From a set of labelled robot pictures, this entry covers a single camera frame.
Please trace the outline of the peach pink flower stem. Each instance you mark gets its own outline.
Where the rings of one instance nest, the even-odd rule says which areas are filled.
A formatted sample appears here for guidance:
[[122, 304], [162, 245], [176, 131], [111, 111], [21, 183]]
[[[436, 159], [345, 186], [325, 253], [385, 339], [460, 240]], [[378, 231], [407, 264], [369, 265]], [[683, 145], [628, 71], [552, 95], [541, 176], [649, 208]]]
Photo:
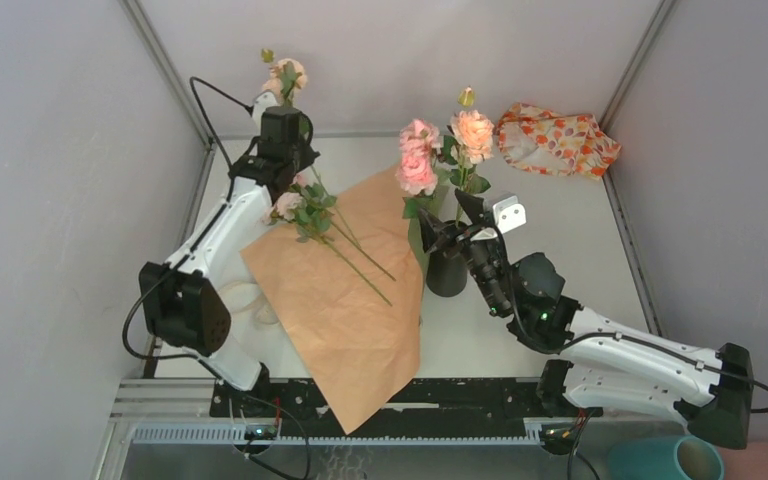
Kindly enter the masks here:
[[277, 60], [274, 52], [267, 48], [260, 50], [260, 57], [269, 67], [269, 78], [262, 89], [272, 92], [280, 104], [293, 107], [295, 97], [309, 81], [305, 67], [292, 58]]

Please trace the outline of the pink flower bouquet green wrap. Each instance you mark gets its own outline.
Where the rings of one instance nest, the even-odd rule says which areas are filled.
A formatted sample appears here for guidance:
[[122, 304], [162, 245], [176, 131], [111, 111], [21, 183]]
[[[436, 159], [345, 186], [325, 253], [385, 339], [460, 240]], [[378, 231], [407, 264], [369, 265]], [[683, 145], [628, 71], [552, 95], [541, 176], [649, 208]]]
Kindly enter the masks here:
[[333, 234], [336, 233], [346, 240], [365, 260], [390, 280], [395, 281], [395, 277], [361, 246], [347, 218], [338, 207], [337, 196], [327, 190], [316, 171], [313, 171], [313, 174], [313, 180], [308, 179], [303, 173], [296, 174], [288, 190], [280, 194], [267, 211], [263, 218], [264, 223], [268, 226], [278, 223], [293, 225], [299, 243], [315, 241], [326, 246], [348, 265], [386, 305], [392, 307], [392, 301], [383, 291], [339, 249]]

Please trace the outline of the pink rose stem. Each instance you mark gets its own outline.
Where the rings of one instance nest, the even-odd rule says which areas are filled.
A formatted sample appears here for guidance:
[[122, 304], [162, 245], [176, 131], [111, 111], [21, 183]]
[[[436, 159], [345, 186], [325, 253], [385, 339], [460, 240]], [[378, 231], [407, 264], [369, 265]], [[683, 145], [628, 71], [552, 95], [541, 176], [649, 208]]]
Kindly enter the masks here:
[[413, 119], [400, 131], [401, 159], [395, 177], [404, 191], [402, 217], [414, 219], [420, 208], [438, 215], [449, 187], [450, 173], [443, 161], [443, 142], [439, 129], [421, 119]]

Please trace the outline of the peach rose stem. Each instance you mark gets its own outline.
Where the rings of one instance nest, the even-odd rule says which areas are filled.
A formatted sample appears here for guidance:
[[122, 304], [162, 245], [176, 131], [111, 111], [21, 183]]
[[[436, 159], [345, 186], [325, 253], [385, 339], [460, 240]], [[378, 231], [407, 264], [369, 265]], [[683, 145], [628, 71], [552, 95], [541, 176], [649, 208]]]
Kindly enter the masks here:
[[465, 193], [485, 193], [490, 183], [478, 173], [478, 167], [494, 156], [495, 127], [475, 108], [471, 86], [461, 91], [457, 103], [460, 109], [452, 115], [448, 133], [443, 136], [442, 160], [447, 180]]

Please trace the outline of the orange wrapping paper sheet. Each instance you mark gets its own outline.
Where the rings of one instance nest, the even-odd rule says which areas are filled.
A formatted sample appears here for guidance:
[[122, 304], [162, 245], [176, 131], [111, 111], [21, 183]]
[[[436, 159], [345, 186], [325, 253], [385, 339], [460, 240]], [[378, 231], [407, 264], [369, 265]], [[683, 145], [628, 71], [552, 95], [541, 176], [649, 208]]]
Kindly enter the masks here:
[[394, 168], [340, 194], [357, 235], [298, 242], [277, 226], [240, 254], [323, 394], [351, 434], [418, 373], [423, 273], [408, 241]]

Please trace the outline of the cream printed ribbon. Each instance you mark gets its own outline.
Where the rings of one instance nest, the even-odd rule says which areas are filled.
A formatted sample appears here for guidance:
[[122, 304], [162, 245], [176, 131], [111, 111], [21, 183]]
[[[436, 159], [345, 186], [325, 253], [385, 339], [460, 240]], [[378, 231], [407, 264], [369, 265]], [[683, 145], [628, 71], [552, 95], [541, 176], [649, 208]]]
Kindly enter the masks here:
[[246, 314], [260, 325], [275, 325], [278, 316], [257, 283], [237, 280], [222, 286], [220, 299], [232, 316]]

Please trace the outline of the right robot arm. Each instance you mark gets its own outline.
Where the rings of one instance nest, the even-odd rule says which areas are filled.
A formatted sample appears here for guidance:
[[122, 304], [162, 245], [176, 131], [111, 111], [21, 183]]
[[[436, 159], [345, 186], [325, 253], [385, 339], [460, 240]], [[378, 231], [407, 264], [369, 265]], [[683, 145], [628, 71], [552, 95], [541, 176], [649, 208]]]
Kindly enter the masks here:
[[747, 447], [754, 377], [745, 348], [682, 344], [599, 314], [564, 295], [565, 280], [544, 253], [510, 261], [504, 235], [526, 222], [515, 195], [485, 200], [458, 190], [455, 197], [466, 224], [418, 208], [423, 248], [463, 260], [490, 315], [547, 356], [537, 385], [544, 412], [634, 412], [677, 422], [718, 447]]

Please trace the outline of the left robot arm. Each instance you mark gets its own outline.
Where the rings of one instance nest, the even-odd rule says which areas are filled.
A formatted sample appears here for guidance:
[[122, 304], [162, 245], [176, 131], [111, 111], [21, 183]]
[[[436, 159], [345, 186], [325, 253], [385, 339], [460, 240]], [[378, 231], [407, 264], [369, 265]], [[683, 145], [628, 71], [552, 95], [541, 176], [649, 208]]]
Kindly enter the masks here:
[[232, 335], [220, 279], [229, 267], [247, 270], [240, 250], [263, 234], [262, 216], [319, 155], [311, 146], [311, 121], [302, 111], [271, 106], [258, 118], [259, 135], [229, 167], [227, 190], [206, 221], [164, 263], [141, 268], [135, 304], [151, 335], [234, 388], [234, 404], [250, 417], [271, 407], [269, 373]]

